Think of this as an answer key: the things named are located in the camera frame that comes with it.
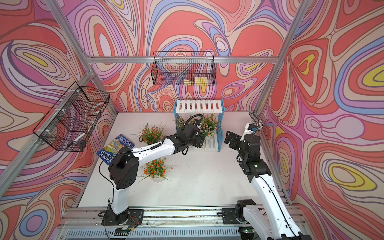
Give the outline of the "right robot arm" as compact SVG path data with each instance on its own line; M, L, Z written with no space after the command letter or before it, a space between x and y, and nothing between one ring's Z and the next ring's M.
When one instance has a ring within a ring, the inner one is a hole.
M237 162L256 190L267 217L252 200L238 201L242 222L249 223L261 240L311 240L295 223L278 190L268 164L261 158L260 137L248 131L240 136L228 131L224 140L237 151Z

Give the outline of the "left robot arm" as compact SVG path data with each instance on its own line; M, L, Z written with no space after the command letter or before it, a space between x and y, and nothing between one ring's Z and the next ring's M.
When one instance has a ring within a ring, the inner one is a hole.
M132 150L122 148L108 167L114 186L113 213L120 215L128 209L129 187L136 181L139 168L153 160L181 153L190 146L196 147L201 140L199 133L200 125L189 123L182 131L165 136L158 143Z

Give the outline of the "pencil holder with pencils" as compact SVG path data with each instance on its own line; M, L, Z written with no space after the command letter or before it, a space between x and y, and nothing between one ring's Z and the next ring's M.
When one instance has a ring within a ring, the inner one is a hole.
M260 120L254 120L254 131L260 131L264 127L264 123Z

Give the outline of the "red flower pot middle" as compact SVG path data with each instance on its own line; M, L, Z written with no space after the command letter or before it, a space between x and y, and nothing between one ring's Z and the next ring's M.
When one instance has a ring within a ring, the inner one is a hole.
M164 135L164 126L149 126L146 124L143 128L141 128L141 132L139 134L139 142L146 143L147 145L152 145L160 142Z

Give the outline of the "orange flower pot front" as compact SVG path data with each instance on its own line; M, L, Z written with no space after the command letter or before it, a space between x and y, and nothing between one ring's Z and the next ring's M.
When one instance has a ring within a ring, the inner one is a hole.
M146 179L152 179L156 183L160 183L164 180L168 181L167 174L169 168L165 166L166 160L166 157L158 158L142 166L141 169L143 169L143 174L141 175L141 181Z

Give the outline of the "yellow sponge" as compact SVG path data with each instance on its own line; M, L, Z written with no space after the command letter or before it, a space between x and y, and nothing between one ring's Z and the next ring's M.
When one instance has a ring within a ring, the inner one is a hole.
M193 80L184 79L183 83L188 86L208 86L209 85L208 78L205 78L205 77L195 77Z

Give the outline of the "blue picture book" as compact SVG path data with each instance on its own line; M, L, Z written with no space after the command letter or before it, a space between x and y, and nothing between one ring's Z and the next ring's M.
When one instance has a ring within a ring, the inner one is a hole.
M101 150L99 150L97 152L97 156L109 166L116 157L117 153L123 147L129 147L132 149L134 146L135 144L133 142L131 142L124 135L120 134L106 146L104 146Z

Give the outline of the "clear tape roll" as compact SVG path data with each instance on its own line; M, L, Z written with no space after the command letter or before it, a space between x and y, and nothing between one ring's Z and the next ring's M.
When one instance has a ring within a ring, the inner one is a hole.
M102 110L104 106L103 102L99 103L90 103L89 104L89 109L88 109L88 115L89 116L97 116L100 114L100 111Z

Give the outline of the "white marker pen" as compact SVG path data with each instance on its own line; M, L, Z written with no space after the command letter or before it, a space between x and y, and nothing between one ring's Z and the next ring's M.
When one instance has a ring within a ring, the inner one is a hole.
M67 145L67 148L71 147L75 143L77 143L86 133L81 133L76 139L71 140L70 143Z

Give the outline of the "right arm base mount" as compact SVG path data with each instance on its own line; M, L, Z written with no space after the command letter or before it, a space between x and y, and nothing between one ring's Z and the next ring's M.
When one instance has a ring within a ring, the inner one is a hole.
M217 216L222 218L223 224L225 225L249 224L244 217L244 209L245 207L222 208L221 211L217 213Z

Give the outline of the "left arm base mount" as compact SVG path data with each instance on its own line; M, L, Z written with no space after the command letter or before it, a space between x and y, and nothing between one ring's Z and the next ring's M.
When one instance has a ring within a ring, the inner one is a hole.
M116 215L112 209L107 209L98 214L102 218L103 226L140 226L143 222L143 209L127 209Z

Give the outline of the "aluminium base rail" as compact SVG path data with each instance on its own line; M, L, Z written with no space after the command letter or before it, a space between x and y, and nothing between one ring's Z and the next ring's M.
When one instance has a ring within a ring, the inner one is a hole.
M53 240L258 240L249 224L225 224L224 206L142 207L140 225L103 226L104 208L65 211Z

